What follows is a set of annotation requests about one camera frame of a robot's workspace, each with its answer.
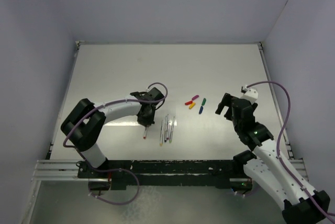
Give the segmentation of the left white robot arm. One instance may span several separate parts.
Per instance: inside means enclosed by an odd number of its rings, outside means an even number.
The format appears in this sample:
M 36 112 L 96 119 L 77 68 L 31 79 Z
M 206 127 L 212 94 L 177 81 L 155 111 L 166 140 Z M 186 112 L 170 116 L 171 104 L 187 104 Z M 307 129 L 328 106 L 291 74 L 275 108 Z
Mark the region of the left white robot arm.
M 137 116 L 137 123 L 145 128 L 154 124 L 157 104 L 165 101 L 165 95 L 156 87 L 144 92 L 132 92 L 124 99 L 95 104 L 89 99 L 80 100 L 61 125 L 66 142 L 90 164 L 89 171 L 102 178 L 108 171 L 108 159 L 100 150 L 97 139 L 102 128 L 116 119 Z

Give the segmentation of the red white pen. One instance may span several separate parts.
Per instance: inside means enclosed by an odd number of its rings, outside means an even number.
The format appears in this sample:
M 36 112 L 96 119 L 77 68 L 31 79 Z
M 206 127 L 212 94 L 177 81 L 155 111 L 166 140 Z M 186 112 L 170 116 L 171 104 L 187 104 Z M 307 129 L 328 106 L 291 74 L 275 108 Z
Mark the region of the red white pen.
M 148 128 L 149 128 L 149 127 L 145 127 L 145 130 L 144 130 L 144 133 L 143 133 L 143 139 L 146 139 L 146 138 L 147 138 Z

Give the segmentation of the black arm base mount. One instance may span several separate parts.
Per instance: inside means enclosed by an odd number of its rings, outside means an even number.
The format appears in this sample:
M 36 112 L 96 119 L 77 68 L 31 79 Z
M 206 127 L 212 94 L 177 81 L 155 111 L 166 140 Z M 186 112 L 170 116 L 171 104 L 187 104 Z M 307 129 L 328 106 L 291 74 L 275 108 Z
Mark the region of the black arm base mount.
M 125 190 L 136 186 L 209 186 L 217 189 L 250 191 L 252 179 L 234 160 L 111 160 L 103 169 L 115 172 L 99 173 L 86 162 L 76 163 L 78 178 L 88 179 L 93 190 Z M 129 170 L 136 176 L 125 172 Z

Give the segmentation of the yellow white pen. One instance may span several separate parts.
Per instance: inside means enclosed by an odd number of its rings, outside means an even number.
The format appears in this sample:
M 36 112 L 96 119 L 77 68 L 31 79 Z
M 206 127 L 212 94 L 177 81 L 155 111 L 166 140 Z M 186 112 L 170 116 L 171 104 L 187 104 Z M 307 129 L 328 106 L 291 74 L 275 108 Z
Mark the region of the yellow white pen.
M 160 141 L 159 141 L 160 146 L 163 146 L 163 140 L 164 140 L 164 119 L 161 121 Z

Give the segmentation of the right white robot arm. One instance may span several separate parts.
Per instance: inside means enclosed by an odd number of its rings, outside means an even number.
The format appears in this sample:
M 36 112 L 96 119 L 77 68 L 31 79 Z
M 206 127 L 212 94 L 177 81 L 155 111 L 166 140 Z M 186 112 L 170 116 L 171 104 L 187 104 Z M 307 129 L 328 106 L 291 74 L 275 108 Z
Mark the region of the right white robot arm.
M 216 114 L 233 123 L 240 141 L 249 149 L 236 156 L 233 173 L 250 177 L 278 204 L 286 223 L 318 223 L 325 219 L 330 197 L 317 191 L 282 154 L 268 128 L 257 122 L 254 111 L 258 93 L 249 89 L 238 98 L 226 93 Z

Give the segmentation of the yellow pen cap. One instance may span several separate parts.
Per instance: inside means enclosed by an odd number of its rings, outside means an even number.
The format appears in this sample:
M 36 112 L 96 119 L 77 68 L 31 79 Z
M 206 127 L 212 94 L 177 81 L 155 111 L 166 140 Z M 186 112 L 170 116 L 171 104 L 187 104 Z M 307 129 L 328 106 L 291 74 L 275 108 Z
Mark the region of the yellow pen cap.
M 196 103 L 195 103 L 195 102 L 192 102 L 192 103 L 190 104 L 190 106 L 189 106 L 189 109 L 192 109 L 195 105 L 196 105 Z

